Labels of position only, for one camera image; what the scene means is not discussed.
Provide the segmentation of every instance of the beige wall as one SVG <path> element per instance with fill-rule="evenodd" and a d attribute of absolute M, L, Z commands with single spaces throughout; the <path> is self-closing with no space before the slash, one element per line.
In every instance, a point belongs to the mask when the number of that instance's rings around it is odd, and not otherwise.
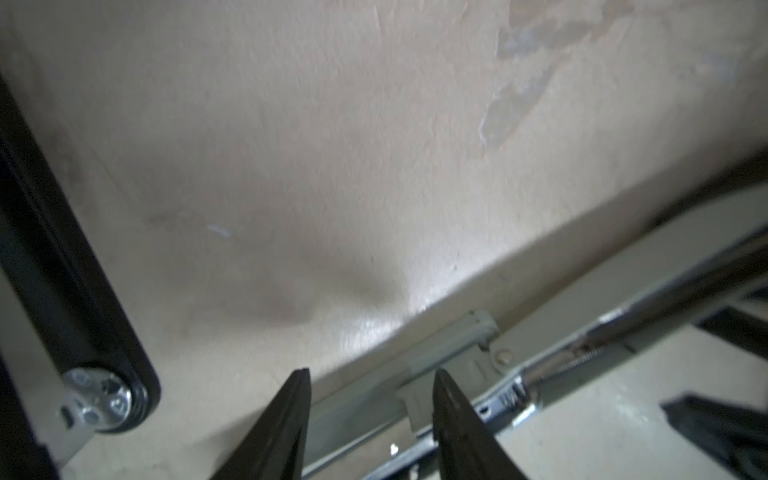
<path fill-rule="evenodd" d="M 330 391 L 524 308 L 768 135 L 761 0 L 0 12 L 0 70 L 164 386 L 78 478 L 176 478 L 182 446 L 205 478 L 291 369 Z"/>

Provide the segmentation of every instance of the floor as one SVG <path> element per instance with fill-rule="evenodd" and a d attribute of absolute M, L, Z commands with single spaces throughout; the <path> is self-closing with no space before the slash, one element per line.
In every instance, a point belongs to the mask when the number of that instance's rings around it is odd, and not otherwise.
<path fill-rule="evenodd" d="M 206 478 L 292 369 L 320 397 L 472 308 L 513 324 L 764 145 L 766 20 L 761 0 L 6 0 L 0 71 L 164 387 L 65 474 Z M 536 478 L 589 470 L 544 438 L 562 405 L 521 430 Z"/>

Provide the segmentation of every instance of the round metal cap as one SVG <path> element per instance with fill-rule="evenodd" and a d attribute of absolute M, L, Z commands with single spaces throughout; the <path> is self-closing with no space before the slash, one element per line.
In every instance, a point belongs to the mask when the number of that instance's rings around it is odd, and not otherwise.
<path fill-rule="evenodd" d="M 82 367 L 67 371 L 62 380 L 72 394 L 77 415 L 97 432 L 122 425 L 131 412 L 131 389 L 109 370 Z"/>

